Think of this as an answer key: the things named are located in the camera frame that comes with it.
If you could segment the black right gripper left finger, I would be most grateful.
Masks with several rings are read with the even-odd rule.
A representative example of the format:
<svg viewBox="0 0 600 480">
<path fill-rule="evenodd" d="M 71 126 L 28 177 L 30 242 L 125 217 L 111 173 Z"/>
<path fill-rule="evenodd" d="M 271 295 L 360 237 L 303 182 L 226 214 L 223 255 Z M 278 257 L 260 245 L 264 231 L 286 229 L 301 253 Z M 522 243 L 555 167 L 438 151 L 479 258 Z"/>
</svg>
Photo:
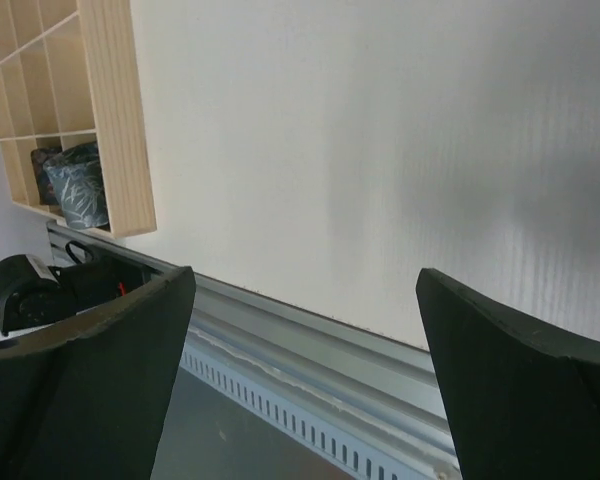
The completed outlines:
<svg viewBox="0 0 600 480">
<path fill-rule="evenodd" d="M 196 282 L 176 268 L 0 342 L 0 479 L 147 479 Z"/>
</svg>

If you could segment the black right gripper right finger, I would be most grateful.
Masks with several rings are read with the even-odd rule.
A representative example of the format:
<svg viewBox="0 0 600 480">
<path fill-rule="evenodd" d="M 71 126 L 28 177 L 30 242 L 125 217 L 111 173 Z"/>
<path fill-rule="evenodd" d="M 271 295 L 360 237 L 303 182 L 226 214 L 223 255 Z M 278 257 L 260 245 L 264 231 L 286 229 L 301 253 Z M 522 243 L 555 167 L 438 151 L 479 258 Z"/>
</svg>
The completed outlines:
<svg viewBox="0 0 600 480">
<path fill-rule="evenodd" d="M 465 479 L 600 479 L 600 342 L 435 270 L 416 296 Z"/>
</svg>

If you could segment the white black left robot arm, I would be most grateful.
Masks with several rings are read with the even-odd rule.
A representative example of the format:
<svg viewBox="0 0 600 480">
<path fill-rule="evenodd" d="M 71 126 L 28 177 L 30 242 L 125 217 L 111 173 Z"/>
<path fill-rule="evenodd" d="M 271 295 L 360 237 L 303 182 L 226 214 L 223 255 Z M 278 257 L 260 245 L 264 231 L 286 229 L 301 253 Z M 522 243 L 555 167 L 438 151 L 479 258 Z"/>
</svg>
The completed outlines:
<svg viewBox="0 0 600 480">
<path fill-rule="evenodd" d="M 100 247 L 71 240 L 73 264 L 45 264 L 30 254 L 0 261 L 0 334 L 40 328 L 120 298 L 147 283 L 153 271 Z"/>
</svg>

